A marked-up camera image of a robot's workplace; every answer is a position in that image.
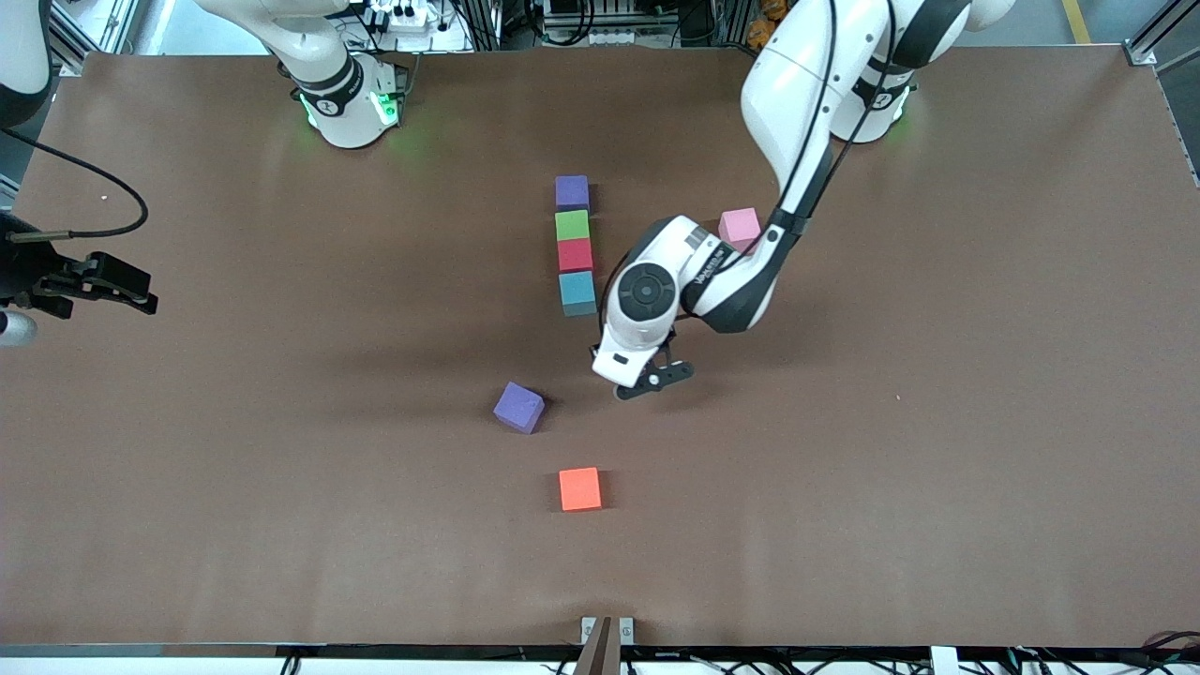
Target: foam cube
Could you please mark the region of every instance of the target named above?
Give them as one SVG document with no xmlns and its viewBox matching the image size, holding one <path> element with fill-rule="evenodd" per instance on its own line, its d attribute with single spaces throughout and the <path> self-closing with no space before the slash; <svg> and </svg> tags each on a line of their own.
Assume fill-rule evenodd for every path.
<svg viewBox="0 0 1200 675">
<path fill-rule="evenodd" d="M 558 491 L 563 498 L 563 510 L 600 508 L 600 470 L 589 466 L 559 471 Z"/>
<path fill-rule="evenodd" d="M 592 237 L 592 232 L 588 229 L 588 213 L 563 211 L 554 214 L 554 233 L 559 241 L 588 239 Z"/>
<path fill-rule="evenodd" d="M 558 291 L 566 316 L 596 313 L 596 288 L 590 271 L 559 274 Z"/>
<path fill-rule="evenodd" d="M 556 211 L 592 213 L 592 201 L 588 198 L 588 177 L 560 175 L 554 179 Z"/>
<path fill-rule="evenodd" d="M 541 396 L 526 389 L 524 387 L 509 382 L 500 394 L 500 402 L 496 404 L 497 419 L 508 424 L 522 434 L 533 434 L 533 428 L 538 424 L 538 418 L 546 410 L 546 401 Z"/>
<path fill-rule="evenodd" d="M 592 240 L 568 239 L 558 243 L 558 271 L 590 271 Z"/>
<path fill-rule="evenodd" d="M 750 244 L 758 237 L 758 213 L 754 209 L 738 209 L 721 214 L 721 225 L 716 231 L 721 239 L 739 252 L 746 252 Z"/>
</svg>

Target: yellow floor stripe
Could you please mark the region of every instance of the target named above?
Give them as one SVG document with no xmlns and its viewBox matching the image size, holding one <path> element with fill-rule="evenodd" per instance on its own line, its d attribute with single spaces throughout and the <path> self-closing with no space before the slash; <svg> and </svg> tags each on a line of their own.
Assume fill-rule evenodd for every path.
<svg viewBox="0 0 1200 675">
<path fill-rule="evenodd" d="M 1091 44 L 1092 36 L 1087 32 L 1087 24 L 1084 23 L 1084 12 L 1079 8 L 1079 0 L 1062 0 L 1062 8 L 1067 12 L 1067 23 L 1070 24 L 1070 34 L 1075 37 L 1075 44 Z"/>
</svg>

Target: metal bracket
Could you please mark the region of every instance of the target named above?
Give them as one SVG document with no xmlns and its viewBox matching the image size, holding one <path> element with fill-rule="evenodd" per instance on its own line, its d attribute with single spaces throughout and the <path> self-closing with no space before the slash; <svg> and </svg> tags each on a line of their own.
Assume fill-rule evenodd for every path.
<svg viewBox="0 0 1200 675">
<path fill-rule="evenodd" d="M 580 620 L 580 643 L 587 643 L 588 637 L 592 635 L 592 631 L 596 625 L 595 616 L 584 616 Z M 634 645 L 634 617 L 622 616 L 618 622 L 618 628 L 620 629 L 620 644 Z"/>
<path fill-rule="evenodd" d="M 1126 53 L 1126 61 L 1128 61 L 1130 66 L 1153 66 L 1158 64 L 1158 59 L 1154 58 L 1153 52 L 1136 52 L 1133 48 L 1133 41 L 1130 40 L 1122 42 L 1121 47 Z"/>
<path fill-rule="evenodd" d="M 929 664 L 934 675 L 958 675 L 959 674 L 959 650 L 941 645 L 929 647 Z"/>
<path fill-rule="evenodd" d="M 575 673 L 578 675 L 620 675 L 620 631 L 616 619 L 611 616 L 592 619 L 592 631 L 583 643 L 583 653 L 580 655 L 580 661 L 575 663 Z"/>
</svg>

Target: black circular joint cap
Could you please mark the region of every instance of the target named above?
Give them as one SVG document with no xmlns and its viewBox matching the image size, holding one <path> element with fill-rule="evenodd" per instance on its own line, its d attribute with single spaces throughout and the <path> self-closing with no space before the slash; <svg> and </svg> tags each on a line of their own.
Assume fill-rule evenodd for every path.
<svg viewBox="0 0 1200 675">
<path fill-rule="evenodd" d="M 640 263 L 620 277 L 617 297 L 625 316 L 634 321 L 650 321 L 667 313 L 674 305 L 674 279 L 662 265 Z"/>
</svg>

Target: green cube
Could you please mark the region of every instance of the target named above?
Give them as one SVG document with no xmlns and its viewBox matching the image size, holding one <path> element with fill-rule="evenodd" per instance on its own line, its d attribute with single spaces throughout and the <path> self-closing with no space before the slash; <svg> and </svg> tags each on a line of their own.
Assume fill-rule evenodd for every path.
<svg viewBox="0 0 1200 675">
<path fill-rule="evenodd" d="M 581 210 L 554 214 L 554 231 L 558 233 L 559 241 L 587 239 L 590 237 L 590 232 L 588 232 L 588 213 Z"/>
</svg>

